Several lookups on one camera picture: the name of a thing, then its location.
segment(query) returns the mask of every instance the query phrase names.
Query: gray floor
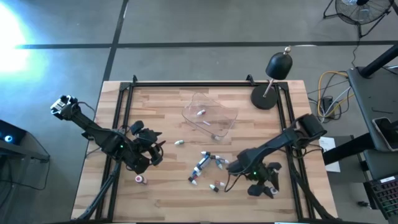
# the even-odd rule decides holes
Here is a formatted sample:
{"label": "gray floor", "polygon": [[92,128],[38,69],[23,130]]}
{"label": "gray floor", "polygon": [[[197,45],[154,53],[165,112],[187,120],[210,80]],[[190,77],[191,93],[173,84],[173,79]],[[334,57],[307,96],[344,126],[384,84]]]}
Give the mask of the gray floor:
{"label": "gray floor", "polygon": [[[355,27],[339,18],[322,20],[327,3],[131,0],[120,43],[356,40]],[[122,0],[0,1],[0,10],[9,10],[3,13],[8,17],[0,24],[19,24],[17,28],[9,27],[5,36],[2,34],[0,44],[108,44],[113,39],[121,4]],[[364,40],[396,40],[396,21],[395,12],[390,13]],[[356,65],[366,65],[389,47],[360,46]],[[118,49],[110,80],[130,80],[133,74],[139,80],[242,80],[247,74],[266,79],[264,70],[269,58],[283,48]],[[292,47],[294,66],[288,79],[304,80],[307,91],[316,90],[323,72],[352,67],[353,49],[354,46]],[[21,188],[10,223],[48,223],[70,218],[87,141],[76,125],[53,117],[49,107],[62,94],[74,95],[96,106],[108,55],[109,49],[0,52],[0,119],[30,131],[52,157],[47,188],[41,192]],[[332,83],[342,80],[335,77]],[[347,87],[348,83],[331,87],[327,94],[337,97]],[[84,112],[92,116],[90,110]],[[349,112],[324,127],[329,136],[359,136],[366,132],[360,114],[352,98]],[[26,183],[41,186],[43,178],[29,172]],[[370,213],[348,212],[357,198],[346,197],[349,185],[333,181],[331,187],[340,218],[385,222],[380,217],[375,220]]]}

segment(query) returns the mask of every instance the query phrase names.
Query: yellow cable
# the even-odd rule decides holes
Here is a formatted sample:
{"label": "yellow cable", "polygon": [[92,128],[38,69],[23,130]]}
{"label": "yellow cable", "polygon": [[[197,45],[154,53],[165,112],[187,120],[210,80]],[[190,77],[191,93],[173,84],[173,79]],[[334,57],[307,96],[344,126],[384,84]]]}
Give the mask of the yellow cable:
{"label": "yellow cable", "polygon": [[331,112],[329,112],[329,114],[322,115],[322,114],[321,114],[321,111],[320,111],[320,102],[321,102],[321,91],[320,91],[320,90],[321,90],[322,78],[323,78],[323,76],[326,75],[327,73],[337,74],[337,75],[342,75],[342,76],[344,76],[344,77],[348,77],[348,75],[345,74],[345,73],[336,72],[336,71],[327,71],[327,72],[324,72],[324,73],[321,75],[321,77],[319,78],[319,82],[318,82],[318,115],[319,115],[321,118],[326,118],[326,117],[328,117],[329,115],[331,115],[332,112],[334,112],[334,111],[337,109],[337,107],[338,107],[342,102],[348,100],[348,98],[350,98],[350,97],[353,96],[353,94],[352,94],[351,96],[346,97],[345,99],[341,100],[341,101],[333,108],[333,110],[332,110]]}

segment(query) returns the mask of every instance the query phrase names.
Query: black lamp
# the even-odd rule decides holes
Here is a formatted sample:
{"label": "black lamp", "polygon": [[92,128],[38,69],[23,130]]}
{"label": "black lamp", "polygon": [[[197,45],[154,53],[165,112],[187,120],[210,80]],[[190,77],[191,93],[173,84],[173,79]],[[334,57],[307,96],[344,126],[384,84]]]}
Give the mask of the black lamp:
{"label": "black lamp", "polygon": [[284,52],[274,54],[269,60],[266,73],[271,77],[268,85],[260,85],[253,89],[251,102],[259,109],[268,110],[275,106],[277,95],[271,88],[274,80],[284,80],[292,68],[293,60],[289,55],[290,47],[286,47]]}

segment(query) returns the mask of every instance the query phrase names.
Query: wooden tabletop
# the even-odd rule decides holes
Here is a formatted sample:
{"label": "wooden tabletop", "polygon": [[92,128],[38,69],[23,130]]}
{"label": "wooden tabletop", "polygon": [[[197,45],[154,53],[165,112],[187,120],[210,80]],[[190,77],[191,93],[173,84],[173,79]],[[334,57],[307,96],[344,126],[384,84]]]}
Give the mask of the wooden tabletop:
{"label": "wooden tabletop", "polygon": [[[311,113],[304,82],[287,81],[294,115],[299,117]],[[104,82],[99,98],[96,122],[110,128],[118,97],[120,82]],[[238,117],[225,138],[214,142],[202,132],[188,125],[182,116],[184,106],[190,103],[195,92],[228,108],[237,108]],[[277,107],[259,110],[250,101],[252,87],[143,87],[134,88],[129,124],[142,120],[145,127],[163,132],[158,142],[164,144],[164,160],[157,167],[149,167],[143,176],[147,185],[137,184],[135,172],[123,166],[114,210],[114,222],[289,222],[297,221],[292,187],[286,155],[276,151],[264,158],[265,163],[280,162],[280,192],[271,199],[264,194],[252,197],[247,189],[252,183],[240,178],[228,193],[218,193],[209,188],[215,180],[226,182],[228,173],[219,170],[214,161],[197,178],[198,185],[187,179],[196,163],[202,159],[201,151],[210,151],[229,161],[243,149],[258,147],[281,132]],[[289,117],[282,94],[286,121]],[[124,107],[119,124],[122,123]],[[183,139],[185,144],[176,146],[175,141]],[[88,151],[96,149],[90,143]],[[327,209],[336,217],[336,208],[330,190],[328,176],[320,151],[305,156],[310,188]],[[92,202],[101,185],[105,154],[94,152],[85,160],[76,195],[72,218],[81,215]],[[303,212],[307,208],[300,191]],[[106,215],[108,204],[105,204]]]}

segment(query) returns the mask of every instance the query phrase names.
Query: transparent bin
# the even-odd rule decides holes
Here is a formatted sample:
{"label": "transparent bin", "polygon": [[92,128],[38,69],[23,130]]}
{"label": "transparent bin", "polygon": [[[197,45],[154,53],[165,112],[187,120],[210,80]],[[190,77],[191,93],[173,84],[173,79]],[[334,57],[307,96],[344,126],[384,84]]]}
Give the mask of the transparent bin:
{"label": "transparent bin", "polygon": [[238,116],[238,109],[226,108],[202,93],[195,93],[191,103],[184,107],[185,121],[215,140],[226,136]]}

